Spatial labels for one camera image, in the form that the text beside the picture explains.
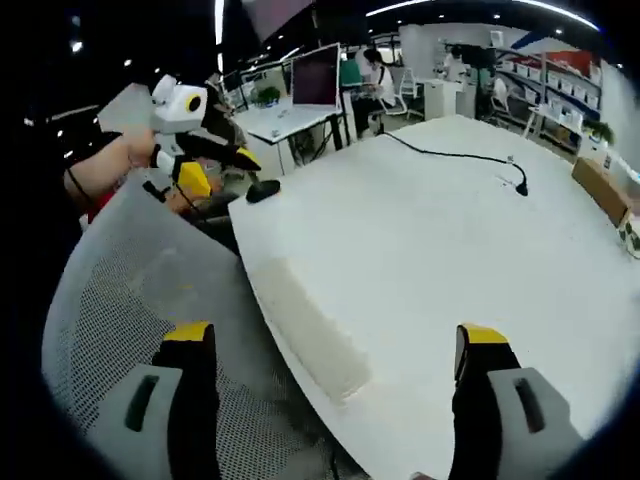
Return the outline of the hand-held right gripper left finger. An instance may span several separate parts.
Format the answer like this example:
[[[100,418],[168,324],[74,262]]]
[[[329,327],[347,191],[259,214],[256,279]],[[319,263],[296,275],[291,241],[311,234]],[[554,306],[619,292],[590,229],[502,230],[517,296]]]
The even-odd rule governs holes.
[[[122,479],[218,479],[214,326],[182,324],[101,401],[92,446]]]

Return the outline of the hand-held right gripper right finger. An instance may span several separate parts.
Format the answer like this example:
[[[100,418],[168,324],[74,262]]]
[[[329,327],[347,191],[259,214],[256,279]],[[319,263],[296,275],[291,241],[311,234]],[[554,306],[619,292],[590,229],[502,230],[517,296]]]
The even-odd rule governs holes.
[[[583,438],[570,406],[498,331],[456,329],[451,479],[547,479]]]

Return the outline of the person's left hand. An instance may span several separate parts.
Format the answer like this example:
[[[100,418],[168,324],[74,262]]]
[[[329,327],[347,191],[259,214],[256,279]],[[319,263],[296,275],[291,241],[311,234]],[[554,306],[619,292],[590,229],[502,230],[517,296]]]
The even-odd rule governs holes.
[[[148,168],[152,163],[156,146],[153,131],[147,128],[128,131],[123,134],[122,139],[131,166]]]

